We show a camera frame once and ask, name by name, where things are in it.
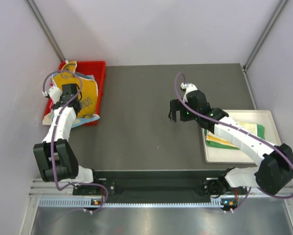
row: green cloth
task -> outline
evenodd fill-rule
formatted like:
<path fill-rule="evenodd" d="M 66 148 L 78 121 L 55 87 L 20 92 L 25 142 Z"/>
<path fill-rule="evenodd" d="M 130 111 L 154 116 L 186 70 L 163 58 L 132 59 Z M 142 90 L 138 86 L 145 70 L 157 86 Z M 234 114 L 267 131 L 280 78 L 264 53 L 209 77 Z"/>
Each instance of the green cloth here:
<path fill-rule="evenodd" d="M 260 124 L 257 124 L 258 137 L 264 139 L 264 130 L 265 130 L 264 126 L 262 126 Z M 207 141 L 206 140 L 206 135 L 207 135 L 207 130 L 204 130 L 205 143 L 206 143 L 206 146 L 208 146 L 208 147 L 239 150 L 239 148 L 236 148 L 236 147 L 231 147 L 231 146 L 228 146 L 228 145 L 225 145 L 225 144 L 216 143 L 214 141 Z"/>

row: red tray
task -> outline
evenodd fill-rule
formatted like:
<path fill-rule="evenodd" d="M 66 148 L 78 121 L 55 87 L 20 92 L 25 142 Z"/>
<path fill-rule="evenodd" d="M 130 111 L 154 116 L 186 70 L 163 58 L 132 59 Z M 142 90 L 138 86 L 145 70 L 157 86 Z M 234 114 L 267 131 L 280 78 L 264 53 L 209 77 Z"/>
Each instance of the red tray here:
<path fill-rule="evenodd" d="M 58 69 L 60 70 L 65 65 L 65 62 L 62 62 Z M 103 95 L 103 86 L 105 80 L 105 67 L 106 64 L 104 61 L 77 61 L 77 69 L 76 72 L 82 73 L 84 75 L 93 75 L 97 84 L 98 84 L 98 103 L 96 114 L 99 115 L 99 108 L 101 104 L 101 99 Z M 49 99 L 48 104 L 46 106 L 44 116 L 48 114 L 52 110 L 53 102 Z M 98 120 L 91 121 L 85 123 L 85 126 L 96 126 L 98 124 Z"/>

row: white tray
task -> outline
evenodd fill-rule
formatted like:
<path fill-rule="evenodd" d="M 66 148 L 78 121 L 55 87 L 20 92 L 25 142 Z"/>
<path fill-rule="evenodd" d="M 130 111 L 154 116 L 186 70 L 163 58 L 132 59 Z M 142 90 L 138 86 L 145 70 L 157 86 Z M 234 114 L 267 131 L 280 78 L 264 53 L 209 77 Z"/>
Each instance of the white tray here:
<path fill-rule="evenodd" d="M 261 124 L 264 126 L 265 140 L 280 145 L 280 139 L 277 133 L 277 129 L 273 120 L 273 116 L 268 110 L 224 110 L 235 121 L 249 122 Z M 205 152 L 205 159 L 208 163 L 254 163 L 245 153 L 235 149 L 222 149 L 208 147 L 205 143 L 204 129 L 203 145 Z"/>

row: black bracket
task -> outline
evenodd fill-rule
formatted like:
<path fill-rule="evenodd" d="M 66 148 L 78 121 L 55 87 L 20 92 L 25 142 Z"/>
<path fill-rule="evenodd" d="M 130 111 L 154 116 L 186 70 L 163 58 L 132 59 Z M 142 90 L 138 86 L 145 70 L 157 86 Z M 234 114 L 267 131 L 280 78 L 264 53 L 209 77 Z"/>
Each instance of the black bracket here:
<path fill-rule="evenodd" d="M 191 109 L 196 112 L 208 116 L 215 120 L 220 120 L 223 117 L 228 117 L 228 113 L 219 108 L 211 108 L 210 103 L 207 102 L 205 94 L 199 90 L 189 92 L 187 94 L 186 103 Z M 214 122 L 200 118 L 197 115 L 190 112 L 186 107 L 180 103 L 178 99 L 173 99 L 170 102 L 170 113 L 168 115 L 171 122 L 177 121 L 176 112 L 180 111 L 180 120 L 181 121 L 191 121 L 195 120 L 201 128 L 207 129 L 214 133 Z"/>
<path fill-rule="evenodd" d="M 57 152 L 59 158 L 55 160 L 58 181 L 76 178 L 79 172 L 78 161 L 67 140 L 57 140 L 54 143 L 54 152 Z M 50 143 L 35 144 L 33 153 L 43 181 L 54 182 L 52 163 L 49 159 Z"/>
<path fill-rule="evenodd" d="M 293 151 L 286 145 L 275 146 L 286 155 L 293 164 Z M 289 164 L 276 152 L 264 154 L 255 179 L 260 188 L 268 194 L 275 195 L 293 178 L 293 171 Z"/>
<path fill-rule="evenodd" d="M 58 109 L 59 107 L 63 107 L 75 94 L 78 92 L 78 85 L 76 83 L 70 83 L 70 84 L 64 84 L 62 86 L 63 93 L 60 96 L 59 101 L 52 106 L 52 109 Z M 78 100 L 78 97 L 76 97 L 69 105 L 68 107 L 73 107 L 74 112 L 76 115 L 81 110 L 81 104 Z"/>

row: white wall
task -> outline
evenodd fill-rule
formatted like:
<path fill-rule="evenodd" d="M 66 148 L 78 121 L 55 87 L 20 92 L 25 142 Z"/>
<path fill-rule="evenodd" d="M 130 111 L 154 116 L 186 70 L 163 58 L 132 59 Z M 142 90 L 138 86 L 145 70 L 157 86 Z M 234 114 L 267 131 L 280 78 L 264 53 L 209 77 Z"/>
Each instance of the white wall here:
<path fill-rule="evenodd" d="M 24 0 L 0 0 L 0 235 L 16 234 L 47 132 L 44 77 L 59 64 Z"/>
<path fill-rule="evenodd" d="M 35 0 L 67 59 L 242 63 L 279 0 Z"/>
<path fill-rule="evenodd" d="M 249 69 L 260 109 L 272 111 L 281 140 L 293 149 L 293 0 Z"/>

